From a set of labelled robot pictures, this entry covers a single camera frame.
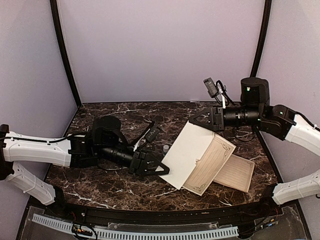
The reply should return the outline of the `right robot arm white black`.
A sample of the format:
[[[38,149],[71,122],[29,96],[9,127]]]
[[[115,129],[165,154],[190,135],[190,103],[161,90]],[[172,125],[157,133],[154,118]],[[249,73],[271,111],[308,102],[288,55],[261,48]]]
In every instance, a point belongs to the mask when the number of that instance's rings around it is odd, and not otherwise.
[[[302,113],[284,105],[270,105],[269,83],[266,79],[247,77],[240,81],[240,106],[211,106],[189,118],[191,124],[211,130],[223,131],[226,127],[250,126],[282,141],[297,144],[310,152],[320,154],[320,129]],[[262,201],[255,205],[255,213],[266,217],[275,204],[319,196],[320,172],[285,183],[269,185]]]

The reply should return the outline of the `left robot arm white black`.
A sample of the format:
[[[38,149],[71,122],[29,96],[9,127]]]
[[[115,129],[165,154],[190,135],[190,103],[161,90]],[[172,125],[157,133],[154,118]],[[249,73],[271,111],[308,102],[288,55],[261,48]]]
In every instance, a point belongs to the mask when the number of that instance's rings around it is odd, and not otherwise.
[[[144,151],[160,129],[151,122],[132,142],[121,132],[121,121],[105,115],[93,121],[92,130],[70,134],[63,138],[24,136],[0,126],[0,179],[10,182],[24,193],[36,198],[42,205],[50,206],[60,218],[71,213],[65,203],[63,190],[45,183],[26,170],[21,162],[48,163],[66,168],[89,168],[107,160],[128,169],[137,176],[164,176],[170,168]]]

